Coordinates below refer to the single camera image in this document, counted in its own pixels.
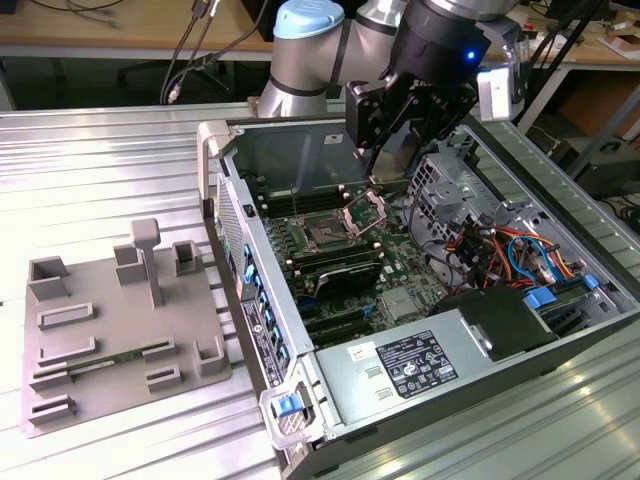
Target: pcie slot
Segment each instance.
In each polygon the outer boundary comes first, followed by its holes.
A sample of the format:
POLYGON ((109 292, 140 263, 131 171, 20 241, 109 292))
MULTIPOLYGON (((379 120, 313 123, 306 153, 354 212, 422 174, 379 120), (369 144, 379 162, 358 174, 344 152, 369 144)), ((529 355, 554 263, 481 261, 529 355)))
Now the pcie slot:
POLYGON ((327 343, 341 343, 356 334, 365 334, 371 330, 371 324, 366 320, 353 320, 349 323, 338 325, 327 330, 309 333, 313 343, 326 345, 327 343))
POLYGON ((307 323, 307 332, 317 332, 318 330, 327 329, 336 325, 341 325, 345 322, 351 322, 353 320, 362 319, 362 310, 356 310, 353 312, 345 313, 344 315, 336 315, 335 317, 323 318, 313 323, 307 323))

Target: cardboard box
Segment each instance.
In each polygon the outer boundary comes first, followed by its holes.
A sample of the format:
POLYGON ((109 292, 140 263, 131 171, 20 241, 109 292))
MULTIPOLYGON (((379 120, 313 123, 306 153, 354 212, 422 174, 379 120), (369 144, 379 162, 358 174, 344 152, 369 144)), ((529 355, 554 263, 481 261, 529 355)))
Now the cardboard box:
POLYGON ((603 37, 598 40, 628 60, 640 60, 640 33, 619 37, 603 37))

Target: blue cable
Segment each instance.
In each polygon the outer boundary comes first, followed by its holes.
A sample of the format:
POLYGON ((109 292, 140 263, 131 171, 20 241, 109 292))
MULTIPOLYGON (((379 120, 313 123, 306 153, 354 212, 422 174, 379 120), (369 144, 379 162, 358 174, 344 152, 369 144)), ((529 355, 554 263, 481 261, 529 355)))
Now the blue cable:
POLYGON ((527 237, 526 235, 514 237, 511 240, 511 242, 509 242, 509 247, 507 247, 507 254, 509 255, 509 263, 511 263, 511 266, 514 268, 514 270, 516 270, 518 273, 521 273, 522 275, 527 277, 529 280, 531 280, 534 286, 538 286, 538 282, 536 281, 535 277, 530 272, 527 272, 526 270, 523 270, 522 268, 520 268, 516 263, 515 258, 513 258, 512 247, 515 241, 518 240, 519 238, 523 240, 528 240, 529 242, 531 242, 532 245, 535 245, 538 248, 538 250, 540 250, 540 253, 542 254, 542 258, 544 258, 544 261, 547 264, 547 267, 549 267, 549 270, 551 271, 551 273, 553 274, 556 280, 558 281, 565 280, 566 277, 562 274, 562 272, 560 272, 559 269, 557 269, 553 265, 553 262, 549 258, 549 255, 547 255, 547 250, 544 248, 544 246, 535 238, 527 237))

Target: wooden desk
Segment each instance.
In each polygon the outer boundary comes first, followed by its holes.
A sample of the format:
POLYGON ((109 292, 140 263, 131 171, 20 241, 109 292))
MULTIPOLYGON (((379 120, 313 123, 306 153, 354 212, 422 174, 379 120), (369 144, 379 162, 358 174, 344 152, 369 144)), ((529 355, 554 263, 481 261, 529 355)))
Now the wooden desk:
MULTIPOLYGON (((62 0, 42 0, 64 5, 62 0)), ((93 22, 70 12, 56 12, 29 0, 22 0, 15 15, 0 15, 0 58, 130 58, 168 59, 182 36, 191 15, 191 0, 125 0, 112 7, 120 29, 93 22)), ((222 0, 213 25, 203 42, 202 53, 218 51, 252 26, 240 0, 222 0)), ((183 49, 187 58, 201 25, 183 49)), ((523 131, 533 123, 553 93, 571 70, 640 71, 640 62, 627 60, 598 42, 599 35, 586 34, 586 41, 574 47, 553 74, 520 125, 523 131)), ((272 44, 258 33, 225 55, 226 60, 270 61, 272 44)), ((504 59, 499 49, 487 54, 489 62, 504 59)), ((3 110, 2 74, 0 73, 0 111, 3 110)))
MULTIPOLYGON (((65 4, 61 0, 42 1, 50 5, 65 4)), ((86 4, 98 4, 96 2, 104 3, 91 0, 86 4)), ((51 55, 49 49, 52 47, 173 50, 191 18, 191 3, 191 0, 125 0, 111 7, 115 13, 113 19, 122 26, 116 29, 23 0, 15 15, 0 15, 0 57, 12 56, 16 47, 28 50, 29 56, 47 57, 69 56, 51 55)), ((96 13, 92 15, 106 18, 96 13)), ((203 23, 204 19, 196 24, 186 44, 187 50, 195 45, 203 23)), ((240 0, 222 0, 202 48, 204 51, 220 50, 251 27, 251 18, 240 0)), ((271 44, 256 32, 238 45, 237 50, 268 52, 271 44)), ((115 57, 118 52, 114 50, 112 54, 115 57)))

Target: warning label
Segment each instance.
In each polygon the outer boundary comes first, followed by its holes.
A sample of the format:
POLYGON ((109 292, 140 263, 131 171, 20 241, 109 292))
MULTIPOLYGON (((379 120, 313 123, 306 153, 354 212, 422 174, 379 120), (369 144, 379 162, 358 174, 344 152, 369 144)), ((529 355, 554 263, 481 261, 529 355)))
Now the warning label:
POLYGON ((458 378, 430 330, 382 345, 376 351, 398 395, 403 398, 458 378))

